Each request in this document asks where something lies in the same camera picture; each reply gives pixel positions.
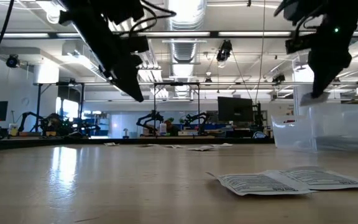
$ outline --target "ventilation duct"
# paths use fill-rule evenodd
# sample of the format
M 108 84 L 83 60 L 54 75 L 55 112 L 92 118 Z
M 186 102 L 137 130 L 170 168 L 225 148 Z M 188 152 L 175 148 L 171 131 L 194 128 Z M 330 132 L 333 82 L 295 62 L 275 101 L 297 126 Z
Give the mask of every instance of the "ventilation duct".
M 168 20 L 170 31 L 200 30 L 203 26 L 206 12 L 206 0 L 165 0 L 169 10 L 177 15 Z M 188 82 L 193 75 L 193 69 L 198 50 L 197 43 L 171 43 L 172 73 L 178 77 L 177 82 Z M 188 96 L 188 86 L 175 87 L 178 96 Z

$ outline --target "security camera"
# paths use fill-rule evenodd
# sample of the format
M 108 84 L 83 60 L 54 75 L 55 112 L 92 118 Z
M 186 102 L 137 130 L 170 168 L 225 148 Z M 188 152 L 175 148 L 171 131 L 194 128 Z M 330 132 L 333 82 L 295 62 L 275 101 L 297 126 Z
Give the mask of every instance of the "security camera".
M 6 60 L 6 66 L 9 68 L 19 68 L 20 67 L 20 60 L 18 55 L 10 55 L 9 58 Z

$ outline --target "computer monitor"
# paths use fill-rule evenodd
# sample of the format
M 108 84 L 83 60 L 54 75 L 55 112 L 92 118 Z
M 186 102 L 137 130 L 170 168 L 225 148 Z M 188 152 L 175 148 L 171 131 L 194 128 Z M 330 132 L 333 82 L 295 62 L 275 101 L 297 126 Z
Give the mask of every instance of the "computer monitor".
M 254 121 L 251 99 L 218 97 L 218 110 L 220 121 Z

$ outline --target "table surface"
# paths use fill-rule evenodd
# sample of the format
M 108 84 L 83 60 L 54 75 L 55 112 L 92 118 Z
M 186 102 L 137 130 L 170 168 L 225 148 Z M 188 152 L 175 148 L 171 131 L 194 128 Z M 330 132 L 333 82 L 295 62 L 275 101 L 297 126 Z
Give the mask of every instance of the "table surface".
M 236 145 L 214 151 L 69 145 L 0 151 L 0 223 L 358 223 L 358 190 L 239 197 L 205 172 L 320 166 L 358 154 Z

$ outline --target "plastic container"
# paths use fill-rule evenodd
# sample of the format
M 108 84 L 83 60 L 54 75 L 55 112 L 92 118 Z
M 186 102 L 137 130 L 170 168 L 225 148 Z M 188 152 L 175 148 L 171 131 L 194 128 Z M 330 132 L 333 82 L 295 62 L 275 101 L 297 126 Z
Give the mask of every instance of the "plastic container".
M 272 116 L 272 125 L 278 148 L 358 151 L 358 105 L 316 105 L 307 116 Z
M 312 149 L 308 117 L 272 116 L 272 127 L 277 148 Z
M 358 150 L 358 105 L 327 103 L 309 112 L 314 150 Z
M 161 123 L 160 124 L 160 135 L 164 136 L 167 134 L 167 124 Z

